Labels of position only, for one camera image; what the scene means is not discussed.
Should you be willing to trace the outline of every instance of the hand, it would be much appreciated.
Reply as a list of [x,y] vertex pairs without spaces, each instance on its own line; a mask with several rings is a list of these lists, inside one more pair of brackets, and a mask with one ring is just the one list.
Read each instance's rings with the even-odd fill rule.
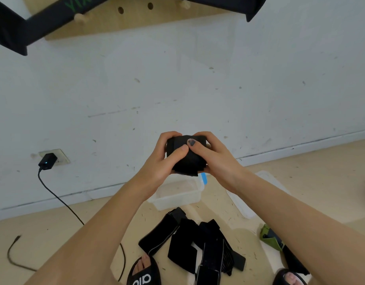
[[167,140],[177,136],[182,136],[182,134],[176,131],[162,133],[154,151],[139,172],[133,177],[133,180],[137,181],[137,185],[142,189],[144,201],[151,197],[165,181],[166,177],[173,173],[173,166],[188,154],[188,146],[183,145],[165,158]]
[[222,187],[237,194],[237,187],[248,171],[238,163],[213,133],[198,132],[194,136],[205,136],[210,144],[210,146],[205,147],[193,139],[188,140],[189,148],[206,160],[208,166],[204,172],[213,175]]

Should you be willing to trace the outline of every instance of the wooden board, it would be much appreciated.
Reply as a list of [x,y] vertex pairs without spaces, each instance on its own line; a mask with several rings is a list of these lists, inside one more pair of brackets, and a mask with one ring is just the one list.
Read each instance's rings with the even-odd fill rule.
[[[23,0],[31,14],[36,14],[57,0]],[[223,14],[228,11],[191,3],[190,9],[180,7],[181,0],[109,0],[86,14],[87,22],[72,21],[45,39],[55,40],[161,23]]]

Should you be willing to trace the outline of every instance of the person's right hand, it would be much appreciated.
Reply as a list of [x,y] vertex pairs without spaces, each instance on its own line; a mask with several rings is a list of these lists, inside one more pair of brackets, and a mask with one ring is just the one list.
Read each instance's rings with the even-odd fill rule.
[[211,148],[203,146],[200,142],[189,139],[189,148],[206,160],[208,166],[204,172],[213,175],[227,190],[237,194],[237,187],[242,178],[249,173],[233,157],[226,146],[211,132],[198,132],[194,136],[205,136]]

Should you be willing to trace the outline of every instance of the black cable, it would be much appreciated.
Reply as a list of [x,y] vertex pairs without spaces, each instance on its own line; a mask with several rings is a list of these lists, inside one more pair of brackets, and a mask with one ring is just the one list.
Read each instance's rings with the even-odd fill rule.
[[[68,207],[68,209],[77,217],[77,219],[81,222],[82,225],[85,225],[84,222],[82,222],[82,220],[78,217],[78,215],[64,202],[62,201],[55,193],[53,193],[47,186],[45,186],[44,182],[42,181],[42,179],[40,178],[40,172],[42,171],[42,169],[40,168],[39,169],[39,172],[37,174],[37,177],[39,178],[41,184],[43,184],[43,186],[45,187],[45,189],[47,189],[50,193],[52,193],[53,196],[55,196],[62,204],[64,204],[66,207]],[[33,272],[36,272],[37,270],[36,269],[33,269],[31,267],[27,267],[27,266],[24,266],[24,265],[20,265],[14,261],[12,261],[11,259],[11,256],[10,256],[10,252],[11,252],[11,248],[12,246],[14,246],[14,244],[19,240],[19,238],[21,237],[21,235],[17,236],[14,240],[14,242],[11,244],[11,246],[9,247],[8,251],[7,251],[7,259],[9,260],[9,263],[14,265],[14,266],[17,266],[17,267],[20,267],[20,268],[24,268],[24,269],[27,269],[27,270],[30,270],[30,271],[33,271]],[[122,276],[123,276],[123,272],[124,272],[124,268],[126,267],[126,254],[124,253],[124,249],[123,249],[123,246],[122,246],[122,243],[119,244],[122,248],[122,253],[123,253],[123,259],[124,259],[124,263],[123,263],[123,269],[122,269],[122,273],[121,273],[121,276],[119,277],[118,279],[118,282],[121,280]]]

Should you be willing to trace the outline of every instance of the electrical socket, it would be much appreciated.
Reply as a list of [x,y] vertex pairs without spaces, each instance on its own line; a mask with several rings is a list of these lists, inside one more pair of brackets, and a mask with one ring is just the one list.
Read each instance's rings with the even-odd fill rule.
[[68,157],[65,156],[64,152],[61,149],[53,149],[53,150],[39,152],[39,155],[43,158],[45,156],[45,154],[47,154],[47,153],[53,153],[56,155],[57,161],[54,164],[54,166],[66,165],[66,164],[70,163]]

